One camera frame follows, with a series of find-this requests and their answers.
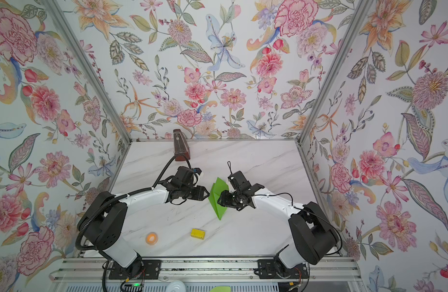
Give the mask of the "aluminium frame post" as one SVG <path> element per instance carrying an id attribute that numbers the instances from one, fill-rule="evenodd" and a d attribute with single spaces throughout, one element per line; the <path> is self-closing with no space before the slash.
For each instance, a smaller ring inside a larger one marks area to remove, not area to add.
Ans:
<path id="1" fill-rule="evenodd" d="M 125 129 L 124 124 L 121 121 L 120 115 L 116 112 L 114 105 L 110 99 L 110 96 L 106 92 L 104 86 L 99 80 L 97 74 L 91 66 L 89 58 L 85 54 L 79 40 L 76 38 L 75 33 L 71 29 L 66 17 L 58 5 L 57 1 L 41 1 L 42 6 L 48 12 L 52 18 L 54 25 L 61 31 L 63 39 L 67 42 L 68 48 L 72 51 L 75 59 L 80 63 L 80 68 L 83 70 L 84 75 L 89 81 L 90 85 L 94 88 L 96 94 L 100 98 L 102 105 L 105 107 L 107 114 L 111 117 L 114 126 L 120 137 L 125 140 L 125 143 L 129 147 L 132 143 L 132 138 Z"/>
<path id="2" fill-rule="evenodd" d="M 368 11 L 371 7 L 372 3 L 369 1 L 361 0 L 358 1 L 358 5 L 354 10 L 351 21 L 347 27 L 345 32 L 343 43 L 340 45 L 338 49 L 338 53 L 335 55 L 329 70 L 327 71 L 327 75 L 325 81 L 323 82 L 320 92 L 315 100 L 314 106 L 311 108 L 308 119 L 305 123 L 304 129 L 298 137 L 298 144 L 301 146 L 305 141 L 309 140 L 310 131 L 315 124 L 318 113 L 325 102 L 327 95 L 334 85 L 335 81 L 338 79 L 338 74 L 347 59 L 347 55 L 352 47 L 355 38 L 360 31 L 360 27 L 363 24 L 363 21 L 367 18 Z"/>

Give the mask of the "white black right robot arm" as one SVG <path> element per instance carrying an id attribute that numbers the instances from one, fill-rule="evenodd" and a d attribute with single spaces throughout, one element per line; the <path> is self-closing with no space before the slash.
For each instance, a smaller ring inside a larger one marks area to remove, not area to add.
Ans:
<path id="1" fill-rule="evenodd" d="M 299 264 L 316 265 L 334 254 L 341 242 L 339 232 L 315 202 L 297 204 L 289 193 L 273 193 L 261 184 L 251 184 L 241 171 L 228 176 L 230 186 L 218 191 L 217 203 L 238 211 L 246 207 L 263 210 L 288 224 L 292 243 L 282 248 L 274 261 L 286 269 Z"/>

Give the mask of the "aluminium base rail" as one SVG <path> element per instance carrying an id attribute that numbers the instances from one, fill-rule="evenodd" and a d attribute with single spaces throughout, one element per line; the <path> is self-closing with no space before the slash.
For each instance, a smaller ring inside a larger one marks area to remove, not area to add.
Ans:
<path id="1" fill-rule="evenodd" d="M 262 267 L 259 262 L 273 262 L 272 257 L 145 257 L 146 269 L 151 276 L 147 282 L 181 280 L 189 282 L 244 282 L 260 281 L 254 273 Z M 61 266 L 50 273 L 54 283 L 97 282 L 101 280 L 104 261 L 100 258 L 63 260 Z M 315 282 L 361 282 L 361 273 L 351 257 L 328 256 L 316 265 L 302 268 Z"/>

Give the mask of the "yellow sponge block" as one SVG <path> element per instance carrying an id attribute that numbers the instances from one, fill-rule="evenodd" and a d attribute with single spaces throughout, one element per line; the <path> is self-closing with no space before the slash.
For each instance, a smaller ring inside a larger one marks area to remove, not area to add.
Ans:
<path id="1" fill-rule="evenodd" d="M 200 239 L 200 240 L 204 240 L 204 238 L 206 237 L 206 232 L 202 231 L 200 229 L 193 228 L 191 230 L 191 237 L 192 238 L 197 238 L 197 239 Z"/>

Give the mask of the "brown wooden metronome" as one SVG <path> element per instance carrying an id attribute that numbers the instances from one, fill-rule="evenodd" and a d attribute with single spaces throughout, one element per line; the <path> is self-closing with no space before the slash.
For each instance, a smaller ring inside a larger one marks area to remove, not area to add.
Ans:
<path id="1" fill-rule="evenodd" d="M 190 148 L 187 143 L 186 136 L 180 129 L 173 132 L 174 139 L 174 155 L 176 161 L 186 161 L 191 159 Z"/>

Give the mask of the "green square paper sheet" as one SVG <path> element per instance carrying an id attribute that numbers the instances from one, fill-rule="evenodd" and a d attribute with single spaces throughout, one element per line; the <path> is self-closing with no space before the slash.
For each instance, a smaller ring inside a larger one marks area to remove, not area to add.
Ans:
<path id="1" fill-rule="evenodd" d="M 227 211 L 227 207 L 224 207 L 219 203 L 221 193 L 224 191 L 229 191 L 228 184 L 221 178 L 217 178 L 215 183 L 212 185 L 208 200 L 219 220 L 222 219 L 225 212 Z"/>

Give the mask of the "aluminium frame post right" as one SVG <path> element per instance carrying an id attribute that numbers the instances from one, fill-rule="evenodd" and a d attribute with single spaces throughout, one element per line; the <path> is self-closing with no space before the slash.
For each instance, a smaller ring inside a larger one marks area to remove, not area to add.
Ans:
<path id="1" fill-rule="evenodd" d="M 298 144 L 301 146 L 305 141 L 309 140 L 310 131 L 315 124 L 318 113 L 325 102 L 327 95 L 334 85 L 335 81 L 338 79 L 338 74 L 347 59 L 347 55 L 352 47 L 355 38 L 360 31 L 360 27 L 363 24 L 363 21 L 367 18 L 368 11 L 371 7 L 372 3 L 369 1 L 361 0 L 358 1 L 358 5 L 354 10 L 351 21 L 347 27 L 345 32 L 343 43 L 340 45 L 338 49 L 338 53 L 335 55 L 329 70 L 327 71 L 327 75 L 325 81 L 323 82 L 320 92 L 315 100 L 314 106 L 311 108 L 308 119 L 305 123 L 304 129 L 298 137 Z"/>

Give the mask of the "aluminium frame post left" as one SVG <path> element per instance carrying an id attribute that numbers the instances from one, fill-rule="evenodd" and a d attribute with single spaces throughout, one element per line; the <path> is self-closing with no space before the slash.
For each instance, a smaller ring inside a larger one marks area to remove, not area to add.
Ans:
<path id="1" fill-rule="evenodd" d="M 110 96 L 106 92 L 104 86 L 99 80 L 97 74 L 91 66 L 89 58 L 85 54 L 79 40 L 76 38 L 75 33 L 71 29 L 66 17 L 58 5 L 57 1 L 41 1 L 42 6 L 48 12 L 52 18 L 54 25 L 61 31 L 63 39 L 67 42 L 68 48 L 72 51 L 75 59 L 80 63 L 80 68 L 83 70 L 84 75 L 89 81 L 90 85 L 94 88 L 96 94 L 100 98 L 102 105 L 105 107 L 107 114 L 111 117 L 114 126 L 120 137 L 125 140 L 125 143 L 129 147 L 132 143 L 132 138 L 125 129 L 124 124 L 121 121 L 120 115 L 116 112 L 114 105 L 110 99 Z"/>

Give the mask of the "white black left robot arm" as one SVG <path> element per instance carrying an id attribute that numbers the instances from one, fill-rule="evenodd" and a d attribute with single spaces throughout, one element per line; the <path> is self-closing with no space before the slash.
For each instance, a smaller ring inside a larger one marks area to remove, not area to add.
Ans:
<path id="1" fill-rule="evenodd" d="M 199 168 L 181 166 L 175 175 L 123 195 L 101 192 L 78 223 L 75 247 L 79 251 L 94 250 L 125 270 L 140 270 L 142 257 L 122 237 L 125 219 L 156 205 L 184 201 L 203 201 L 209 197 L 198 185 Z"/>

